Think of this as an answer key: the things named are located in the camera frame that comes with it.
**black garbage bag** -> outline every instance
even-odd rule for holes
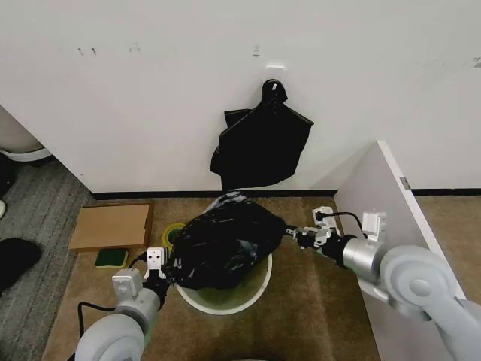
[[[199,290],[237,286],[271,254],[286,232],[284,221],[239,192],[218,198],[175,238],[169,283]]]
[[[0,296],[37,263],[42,249],[36,243],[20,238],[0,241]]]
[[[224,190],[264,187],[295,173],[313,122],[286,106],[286,100],[281,82],[268,80],[257,107],[224,113],[228,128],[210,162]]]

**white wooden panel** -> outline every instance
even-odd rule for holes
[[[414,187],[476,188],[480,13],[479,0],[4,0],[0,104],[93,192],[214,190],[222,112],[256,105],[265,66],[283,64],[289,106],[316,125],[271,188],[337,189],[377,138]]]
[[[401,183],[403,177],[390,149],[378,141],[363,156],[334,197],[339,211],[362,217],[363,211],[387,213],[387,242],[413,244],[446,258],[416,199]],[[362,237],[357,223],[342,217],[345,233]],[[465,298],[458,284],[457,296]],[[363,293],[380,356],[388,361],[452,360],[432,322],[411,320]]]

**black wire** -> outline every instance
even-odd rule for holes
[[[357,222],[358,226],[359,226],[359,229],[361,230],[362,232],[362,223],[361,221],[359,220],[359,217],[357,215],[355,215],[353,212],[334,212],[334,213],[322,213],[322,212],[317,212],[316,213],[316,216],[317,214],[320,214],[322,215],[322,218],[324,217],[333,217],[333,216],[351,216],[351,217],[354,217],[355,218],[355,221]]]
[[[143,252],[139,254],[129,265],[129,268],[134,267],[134,264],[137,263],[138,261],[147,261],[147,252]]]
[[[85,333],[85,326],[83,325],[82,306],[87,306],[90,308],[94,308],[95,310],[105,311],[105,312],[112,312],[115,310],[115,308],[111,308],[111,307],[102,307],[102,306],[94,305],[93,303],[88,303],[84,301],[79,302],[77,306],[77,314],[78,314],[78,329],[79,329],[80,337],[82,337],[83,334]]]

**cardboard sheet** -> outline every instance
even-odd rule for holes
[[[151,203],[101,205],[80,210],[69,250],[146,247],[152,226]]]

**wall mark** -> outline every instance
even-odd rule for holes
[[[259,58],[260,56],[261,56],[261,47],[256,44],[253,48],[253,57]]]
[[[133,53],[135,51],[138,52],[138,53],[140,53],[140,51],[141,51],[141,47],[138,46],[138,43],[132,43],[132,45],[129,48],[130,53]]]
[[[473,67],[473,68],[481,69],[481,56],[475,56],[475,57],[473,58],[473,62],[474,62],[474,67]]]

